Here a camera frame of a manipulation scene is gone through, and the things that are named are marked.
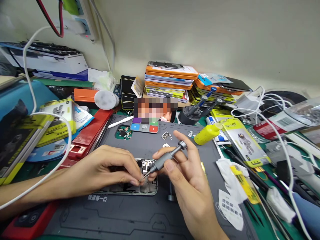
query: gray silicone mat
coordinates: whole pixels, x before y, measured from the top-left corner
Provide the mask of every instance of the gray silicone mat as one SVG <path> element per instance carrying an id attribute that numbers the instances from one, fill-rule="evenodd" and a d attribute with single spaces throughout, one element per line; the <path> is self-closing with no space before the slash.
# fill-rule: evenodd
<path id="1" fill-rule="evenodd" d="M 110 123 L 120 121 L 124 117 L 113 115 Z M 129 121 L 121 125 L 130 126 L 130 124 Z M 188 135 L 188 130 L 192 130 L 196 135 L 202 128 L 159 122 L 157 134 L 133 132 L 129 140 L 116 139 L 117 129 L 117 126 L 107 129 L 98 145 L 107 144 L 127 149 L 136 158 L 152 158 L 153 153 L 163 144 L 177 145 L 178 140 L 173 135 L 174 130 L 185 135 Z M 171 133 L 173 140 L 170 137 L 166 140 L 161 138 L 166 131 Z M 215 164 L 220 156 L 212 141 L 203 146 L 198 145 L 198 149 L 214 201 L 217 203 L 218 189 L 227 192 L 223 178 Z M 88 196 L 65 200 L 52 217 L 44 235 L 119 240 L 193 239 L 185 225 L 178 203 L 167 200 L 168 193 L 168 177 L 160 176 L 158 177 L 158 192 L 155 196 L 107 195 L 105 202 L 101 199 L 99 201 L 89 200 Z M 244 205 L 241 204 L 240 207 L 244 217 L 242 231 L 237 231 L 232 227 L 215 207 L 219 224 L 230 239 L 258 239 Z"/>

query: smartphone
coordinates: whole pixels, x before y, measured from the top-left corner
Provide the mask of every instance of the smartphone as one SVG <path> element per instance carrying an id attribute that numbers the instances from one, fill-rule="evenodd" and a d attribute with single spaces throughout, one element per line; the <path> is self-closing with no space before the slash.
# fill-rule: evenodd
<path id="1" fill-rule="evenodd" d="M 242 80 L 229 77 L 226 78 L 229 79 L 232 83 L 218 83 L 219 87 L 233 91 L 253 92 L 253 90 Z"/>
<path id="2" fill-rule="evenodd" d="M 165 67 L 165 68 L 176 68 L 176 69 L 184 69 L 184 66 L 179 63 L 167 63 L 167 62 L 148 62 L 148 66 L 153 67 Z"/>
<path id="3" fill-rule="evenodd" d="M 155 162 L 154 159 L 135 158 L 140 171 L 143 175 L 146 175 L 150 167 Z M 124 167 L 113 166 L 110 167 L 111 172 L 125 171 Z M 113 194 L 113 195 L 139 195 L 139 196 L 154 196 L 158 191 L 158 178 L 149 182 L 147 178 L 143 186 L 134 186 L 131 183 L 120 183 L 102 188 L 96 193 L 101 194 Z"/>
<path id="4" fill-rule="evenodd" d="M 120 79 L 120 94 L 121 106 L 124 110 L 134 109 L 134 99 L 137 97 L 131 89 L 134 77 L 121 76 Z"/>

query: person's right hand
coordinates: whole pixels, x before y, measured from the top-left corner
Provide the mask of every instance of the person's right hand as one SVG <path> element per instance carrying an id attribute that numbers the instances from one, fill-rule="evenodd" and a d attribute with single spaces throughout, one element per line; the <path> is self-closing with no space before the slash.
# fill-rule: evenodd
<path id="1" fill-rule="evenodd" d="M 169 176 L 186 225 L 195 239 L 228 239 L 217 221 L 211 190 L 197 147 L 182 133 L 175 130 L 173 134 L 187 144 L 188 158 L 179 151 L 174 156 L 176 161 L 167 160 L 164 168 L 150 174 L 148 180 L 153 181 L 161 173 Z M 161 148 L 153 154 L 153 159 L 157 160 L 173 149 L 175 147 Z"/>

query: hand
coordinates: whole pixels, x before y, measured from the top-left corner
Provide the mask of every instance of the hand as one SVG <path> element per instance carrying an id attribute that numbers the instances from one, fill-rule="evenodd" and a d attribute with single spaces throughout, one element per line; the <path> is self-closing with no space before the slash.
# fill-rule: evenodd
<path id="1" fill-rule="evenodd" d="M 195 239 L 228 239 L 218 224 L 208 180 L 203 172 L 197 147 L 178 131 L 173 134 L 187 144 L 188 158 L 182 151 L 175 154 L 176 161 L 167 160 L 158 173 L 149 175 L 148 180 L 161 173 L 169 176 L 174 185 L 177 200 L 186 225 Z M 159 159 L 175 147 L 161 148 L 153 155 Z"/>
<path id="2" fill-rule="evenodd" d="M 127 171 L 111 172 L 111 166 L 122 166 Z M 63 186 L 59 190 L 61 198 L 70 198 L 91 194 L 116 183 L 143 185 L 144 180 L 138 182 L 142 177 L 140 168 L 129 151 L 102 145 L 57 176 L 55 185 Z"/>

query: person's left hand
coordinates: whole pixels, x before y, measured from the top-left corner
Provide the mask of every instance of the person's left hand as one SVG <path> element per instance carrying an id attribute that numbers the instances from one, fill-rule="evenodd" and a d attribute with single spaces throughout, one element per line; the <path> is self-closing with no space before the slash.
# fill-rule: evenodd
<path id="1" fill-rule="evenodd" d="M 111 172 L 109 167 L 122 166 L 126 171 Z M 70 198 L 91 194 L 101 188 L 116 183 L 131 183 L 143 185 L 138 182 L 143 174 L 133 155 L 124 149 L 102 145 L 88 156 L 68 169 L 62 169 L 50 181 L 54 181 L 54 192 L 59 198 Z"/>

